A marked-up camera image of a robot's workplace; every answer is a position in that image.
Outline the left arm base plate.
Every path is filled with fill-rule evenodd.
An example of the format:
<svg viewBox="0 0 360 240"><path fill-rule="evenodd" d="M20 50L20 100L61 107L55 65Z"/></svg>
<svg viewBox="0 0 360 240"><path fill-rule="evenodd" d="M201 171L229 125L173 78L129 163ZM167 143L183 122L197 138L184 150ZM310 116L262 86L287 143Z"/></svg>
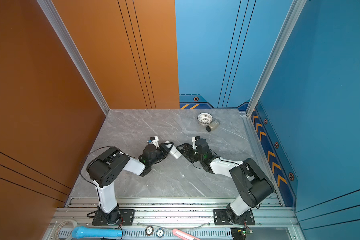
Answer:
<svg viewBox="0 0 360 240"><path fill-rule="evenodd" d="M134 209L114 209L106 214L101 209L95 211L93 226L132 226L135 217Z"/></svg>

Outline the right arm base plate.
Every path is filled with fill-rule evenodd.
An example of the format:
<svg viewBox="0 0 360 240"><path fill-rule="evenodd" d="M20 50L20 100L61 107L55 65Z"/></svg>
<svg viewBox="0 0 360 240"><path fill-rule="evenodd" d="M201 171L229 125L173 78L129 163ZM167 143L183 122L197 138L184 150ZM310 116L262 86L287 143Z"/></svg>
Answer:
<svg viewBox="0 0 360 240"><path fill-rule="evenodd" d="M223 225L246 225L246 226L254 226L255 217L252 210L248 210L242 215L236 215L232 210L227 209L214 209L214 223L217 226Z"/></svg>

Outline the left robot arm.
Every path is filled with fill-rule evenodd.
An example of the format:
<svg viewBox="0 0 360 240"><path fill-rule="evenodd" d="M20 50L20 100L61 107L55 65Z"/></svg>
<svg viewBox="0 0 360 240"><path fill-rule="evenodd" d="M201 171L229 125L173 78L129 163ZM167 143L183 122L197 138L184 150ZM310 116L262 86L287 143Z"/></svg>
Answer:
<svg viewBox="0 0 360 240"><path fill-rule="evenodd" d="M160 143L158 146L147 144L137 159L117 147L110 147L92 160L87 166L87 172L96 186L101 211L109 214L118 207L114 182L122 171L144 177L153 165L162 162L170 154L173 146L173 142Z"/></svg>

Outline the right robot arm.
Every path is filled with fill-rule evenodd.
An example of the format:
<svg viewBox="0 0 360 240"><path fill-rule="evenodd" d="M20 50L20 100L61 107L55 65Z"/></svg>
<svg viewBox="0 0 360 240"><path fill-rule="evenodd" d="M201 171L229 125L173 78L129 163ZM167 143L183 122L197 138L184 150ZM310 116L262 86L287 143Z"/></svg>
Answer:
<svg viewBox="0 0 360 240"><path fill-rule="evenodd" d="M189 162L199 162L204 171L233 180L239 196L228 204L227 216L234 224L275 191L271 180L253 159L224 159L210 149L206 139L194 137L192 144L184 143L177 150Z"/></svg>

